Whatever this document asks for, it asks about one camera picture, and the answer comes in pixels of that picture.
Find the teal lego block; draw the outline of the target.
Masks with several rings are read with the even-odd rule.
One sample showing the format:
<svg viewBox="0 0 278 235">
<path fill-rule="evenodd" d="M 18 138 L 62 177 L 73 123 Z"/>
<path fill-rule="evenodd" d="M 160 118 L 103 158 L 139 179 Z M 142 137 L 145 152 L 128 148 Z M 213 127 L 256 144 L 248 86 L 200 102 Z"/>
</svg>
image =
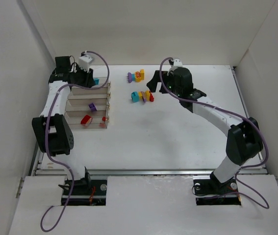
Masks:
<svg viewBox="0 0 278 235">
<path fill-rule="evenodd" d="M 94 78 L 93 80 L 94 80 L 95 85 L 99 84 L 99 79 L 98 78 Z"/>
<path fill-rule="evenodd" d="M 134 102 L 134 103 L 139 102 L 140 96 L 139 96 L 138 92 L 132 92 L 131 99 L 132 99 L 132 102 Z"/>
</svg>

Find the red round lego block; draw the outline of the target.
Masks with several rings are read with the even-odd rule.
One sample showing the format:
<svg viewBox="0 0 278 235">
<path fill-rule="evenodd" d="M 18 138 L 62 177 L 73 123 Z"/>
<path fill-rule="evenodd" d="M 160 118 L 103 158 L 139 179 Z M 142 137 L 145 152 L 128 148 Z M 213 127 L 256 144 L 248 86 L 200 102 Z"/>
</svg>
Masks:
<svg viewBox="0 0 278 235">
<path fill-rule="evenodd" d="M 82 120 L 80 121 L 80 124 L 84 127 L 87 127 L 89 124 L 92 123 L 93 117 L 90 115 L 85 115 Z"/>
</svg>

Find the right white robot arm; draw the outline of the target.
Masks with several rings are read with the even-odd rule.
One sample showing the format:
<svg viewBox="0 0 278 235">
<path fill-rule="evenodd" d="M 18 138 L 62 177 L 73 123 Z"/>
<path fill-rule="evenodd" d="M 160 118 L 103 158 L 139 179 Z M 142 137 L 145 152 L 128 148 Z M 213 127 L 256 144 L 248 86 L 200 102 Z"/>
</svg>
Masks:
<svg viewBox="0 0 278 235">
<path fill-rule="evenodd" d="M 195 183 L 197 195 L 222 194 L 241 166 L 263 149 L 257 121 L 252 117 L 242 120 L 222 112 L 204 92 L 194 88 L 192 74 L 187 68 L 155 71 L 147 87 L 154 93 L 158 83 L 162 84 L 159 90 L 161 93 L 173 93 L 179 98 L 182 107 L 206 119 L 225 134 L 226 156 L 222 163 L 208 180 Z"/>
</svg>

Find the aluminium rail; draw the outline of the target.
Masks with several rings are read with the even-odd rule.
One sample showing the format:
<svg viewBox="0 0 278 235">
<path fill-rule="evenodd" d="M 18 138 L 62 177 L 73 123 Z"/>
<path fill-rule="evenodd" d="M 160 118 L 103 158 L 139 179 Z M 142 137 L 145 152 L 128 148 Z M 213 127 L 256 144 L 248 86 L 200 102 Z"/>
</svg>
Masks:
<svg viewBox="0 0 278 235">
<path fill-rule="evenodd" d="M 211 170 L 88 170 L 91 175 L 106 176 L 158 176 L 158 175 L 209 175 Z M 34 176 L 65 175 L 65 170 L 42 170 L 34 172 Z"/>
</svg>

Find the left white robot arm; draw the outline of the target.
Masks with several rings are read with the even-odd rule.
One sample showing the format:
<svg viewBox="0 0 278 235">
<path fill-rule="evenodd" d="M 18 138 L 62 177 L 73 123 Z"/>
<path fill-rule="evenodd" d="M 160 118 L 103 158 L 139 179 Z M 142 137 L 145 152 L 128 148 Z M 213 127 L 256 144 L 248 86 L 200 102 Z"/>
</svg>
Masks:
<svg viewBox="0 0 278 235">
<path fill-rule="evenodd" d="M 45 136 L 48 136 L 50 156 L 69 155 L 74 146 L 73 133 L 65 119 L 70 84 L 91 88 L 96 85 L 93 70 L 83 70 L 71 63 L 72 56 L 55 57 L 56 67 L 50 75 L 49 94 L 44 109 L 32 119 L 32 127 L 40 150 L 46 152 Z"/>
</svg>

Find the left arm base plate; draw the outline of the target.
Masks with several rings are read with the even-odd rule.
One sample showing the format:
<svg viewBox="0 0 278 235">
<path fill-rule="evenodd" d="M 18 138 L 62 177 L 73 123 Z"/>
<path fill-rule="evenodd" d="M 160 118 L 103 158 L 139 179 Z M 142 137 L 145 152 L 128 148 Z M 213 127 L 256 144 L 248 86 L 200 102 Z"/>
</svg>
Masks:
<svg viewBox="0 0 278 235">
<path fill-rule="evenodd" d="M 74 182 L 68 206 L 105 206 L 107 193 L 106 179 L 81 178 Z"/>
</svg>

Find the yellow flower lego block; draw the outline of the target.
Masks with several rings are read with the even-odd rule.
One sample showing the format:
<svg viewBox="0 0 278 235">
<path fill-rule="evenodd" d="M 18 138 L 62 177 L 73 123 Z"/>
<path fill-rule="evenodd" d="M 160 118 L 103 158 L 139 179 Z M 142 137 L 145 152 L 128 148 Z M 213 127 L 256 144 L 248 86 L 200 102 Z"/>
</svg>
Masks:
<svg viewBox="0 0 278 235">
<path fill-rule="evenodd" d="M 135 82 L 141 82 L 145 79 L 145 72 L 143 69 L 136 71 L 134 74 L 132 74 L 132 80 Z"/>
</svg>

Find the purple square lego block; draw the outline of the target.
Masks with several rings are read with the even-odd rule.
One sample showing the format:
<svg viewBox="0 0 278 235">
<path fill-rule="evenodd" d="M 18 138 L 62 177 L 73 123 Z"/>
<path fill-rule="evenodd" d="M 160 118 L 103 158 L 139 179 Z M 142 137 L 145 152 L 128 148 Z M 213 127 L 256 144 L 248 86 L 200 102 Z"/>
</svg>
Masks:
<svg viewBox="0 0 278 235">
<path fill-rule="evenodd" d="M 90 103 L 90 104 L 88 104 L 88 106 L 92 113 L 97 111 L 97 108 L 94 103 Z"/>
</svg>

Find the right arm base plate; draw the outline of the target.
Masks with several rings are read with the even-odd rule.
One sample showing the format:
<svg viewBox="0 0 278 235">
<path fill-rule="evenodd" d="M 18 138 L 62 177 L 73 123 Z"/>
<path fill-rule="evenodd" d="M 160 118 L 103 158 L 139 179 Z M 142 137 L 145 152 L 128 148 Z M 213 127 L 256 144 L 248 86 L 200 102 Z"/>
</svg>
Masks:
<svg viewBox="0 0 278 235">
<path fill-rule="evenodd" d="M 215 185 L 211 179 L 194 179 L 192 193 L 196 196 L 197 206 L 240 206 L 240 196 L 235 179 L 221 186 Z"/>
</svg>

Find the clear compartment organizer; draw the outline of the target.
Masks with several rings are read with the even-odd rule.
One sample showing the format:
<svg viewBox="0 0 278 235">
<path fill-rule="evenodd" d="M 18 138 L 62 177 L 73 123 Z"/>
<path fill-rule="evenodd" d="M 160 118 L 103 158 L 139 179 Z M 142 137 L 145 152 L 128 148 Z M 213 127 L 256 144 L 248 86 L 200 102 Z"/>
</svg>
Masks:
<svg viewBox="0 0 278 235">
<path fill-rule="evenodd" d="M 111 84 L 105 77 L 96 77 L 94 80 L 94 90 L 72 87 L 68 96 L 65 119 L 72 130 L 108 127 Z"/>
</svg>

